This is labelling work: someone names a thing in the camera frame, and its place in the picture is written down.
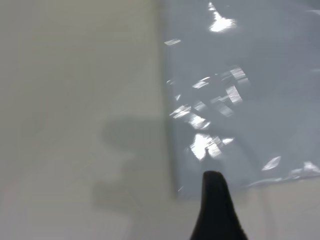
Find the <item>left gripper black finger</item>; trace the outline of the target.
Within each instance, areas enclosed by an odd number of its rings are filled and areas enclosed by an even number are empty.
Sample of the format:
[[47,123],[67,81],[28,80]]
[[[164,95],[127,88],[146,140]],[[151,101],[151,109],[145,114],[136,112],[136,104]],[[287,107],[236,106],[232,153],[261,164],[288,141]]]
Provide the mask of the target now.
[[234,208],[228,184],[217,171],[202,177],[199,215],[190,237],[192,240],[247,240]]

